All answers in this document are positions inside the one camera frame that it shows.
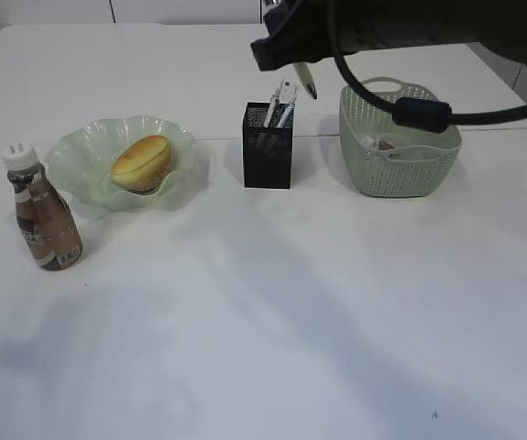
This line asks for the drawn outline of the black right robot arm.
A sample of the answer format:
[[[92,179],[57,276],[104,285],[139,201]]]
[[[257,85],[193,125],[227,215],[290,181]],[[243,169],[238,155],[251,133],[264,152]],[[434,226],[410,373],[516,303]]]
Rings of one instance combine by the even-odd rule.
[[[527,66],[527,1],[336,1],[341,50],[401,49],[478,42]],[[264,17],[268,36],[250,48],[262,71],[332,55],[326,1],[282,1]]]

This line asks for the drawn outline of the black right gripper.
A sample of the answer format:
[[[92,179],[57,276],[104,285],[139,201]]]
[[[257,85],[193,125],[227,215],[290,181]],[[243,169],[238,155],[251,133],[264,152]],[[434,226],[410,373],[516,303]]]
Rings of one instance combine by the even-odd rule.
[[[367,1],[338,1],[335,25],[345,55],[382,47],[368,22]],[[258,68],[276,71],[299,62],[331,58],[325,1],[264,1],[262,20],[268,35],[250,44]]]

